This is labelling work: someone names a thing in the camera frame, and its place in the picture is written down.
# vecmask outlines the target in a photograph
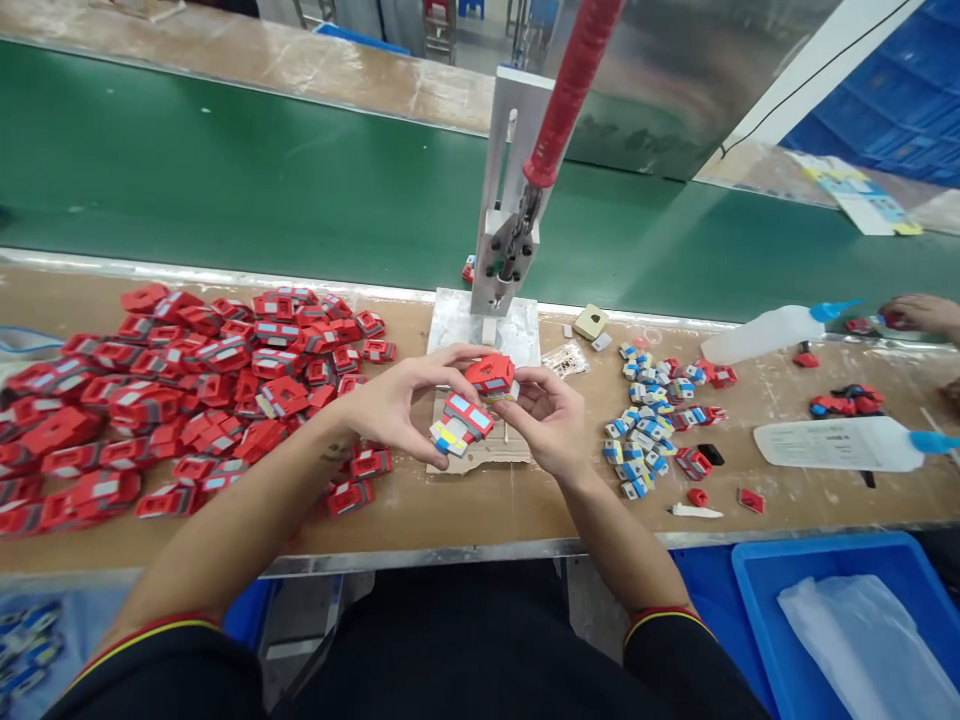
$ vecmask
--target bottle label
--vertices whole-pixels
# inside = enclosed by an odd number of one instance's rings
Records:
[[[766,444],[784,465],[882,469],[880,459],[855,423],[818,420],[791,427],[774,426],[766,436]]]

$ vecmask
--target black cable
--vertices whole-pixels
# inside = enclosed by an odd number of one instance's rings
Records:
[[[898,12],[900,12],[901,10],[903,10],[903,7],[904,7],[908,2],[910,2],[910,0],[903,0],[903,2],[900,3],[899,5],[897,5],[897,7],[895,7],[893,10],[891,10],[891,11],[887,14],[887,16],[886,16],[885,18],[883,18],[882,20],[878,21],[873,27],[871,27],[869,30],[867,30],[865,33],[863,33],[863,35],[861,35],[860,37],[858,37],[858,38],[857,38],[856,40],[854,40],[852,43],[850,43],[849,45],[847,45],[843,50],[841,50],[841,51],[838,52],[836,55],[834,55],[832,58],[830,58],[823,67],[821,67],[821,68],[820,68],[819,70],[817,70],[813,75],[811,75],[810,77],[808,77],[808,78],[807,78],[806,80],[804,80],[800,85],[798,85],[796,88],[794,88],[793,92],[791,92],[789,95],[787,95],[783,100],[781,100],[781,101],[778,102],[776,105],[774,105],[774,106],[773,106],[773,109],[770,110],[770,112],[768,112],[766,115],[764,115],[763,118],[761,118],[760,122],[758,122],[758,123],[753,127],[753,130],[751,130],[750,132],[748,132],[746,135],[744,135],[742,138],[740,138],[739,140],[737,140],[733,145],[731,145],[731,146],[728,147],[728,148],[725,148],[725,147],[723,146],[723,143],[721,143],[721,144],[720,144],[720,159],[723,160],[723,159],[727,156],[727,153],[728,153],[728,152],[730,152],[731,150],[733,150],[737,145],[739,145],[740,143],[742,143],[742,142],[743,142],[744,140],[746,140],[748,137],[750,137],[751,135],[753,135],[757,130],[759,130],[759,129],[760,129],[760,126],[763,125],[763,124],[767,121],[767,118],[769,118],[771,115],[773,115],[773,113],[775,113],[777,110],[779,110],[779,109],[780,109],[780,106],[783,105],[787,100],[789,100],[789,99],[792,98],[794,95],[796,95],[798,92],[800,92],[800,90],[803,88],[804,85],[806,85],[808,82],[810,82],[811,80],[813,80],[817,75],[819,75],[819,74],[822,73],[824,70],[826,70],[828,67],[830,67],[830,65],[833,63],[833,61],[836,60],[836,59],[837,59],[838,57],[840,57],[841,55],[843,55],[847,50],[849,50],[850,48],[852,48],[852,47],[853,47],[854,45],[856,45],[858,42],[860,42],[861,40],[863,40],[867,35],[869,35],[869,34],[872,33],[874,30],[876,30],[878,27],[880,27],[881,25],[883,25],[887,20],[889,20],[890,18],[892,18],[894,15],[896,15],[896,14],[897,14]]]

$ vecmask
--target metal base plate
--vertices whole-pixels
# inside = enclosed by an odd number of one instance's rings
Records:
[[[454,343],[482,344],[483,316],[470,314],[470,292],[437,288],[427,352]],[[540,319],[537,301],[514,298],[506,317],[497,318],[495,347],[517,367],[540,366]]]

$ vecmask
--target blue bottle nozzle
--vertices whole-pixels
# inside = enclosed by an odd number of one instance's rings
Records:
[[[929,455],[946,455],[954,448],[960,448],[960,438],[952,438],[940,433],[912,432],[910,442],[917,450]]]
[[[862,302],[863,298],[850,300],[845,303],[820,303],[810,308],[810,314],[813,315],[813,319],[817,322],[825,323],[829,320],[835,320],[843,315],[843,313],[847,311],[847,308],[852,308],[854,305],[859,305]]]

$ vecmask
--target forearm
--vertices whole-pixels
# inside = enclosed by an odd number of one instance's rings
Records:
[[[630,613],[651,607],[693,609],[666,548],[592,470],[558,479],[580,538],[614,597]]]
[[[124,603],[104,645],[181,613],[219,621],[280,554],[356,438],[333,403],[248,470],[160,552]]]

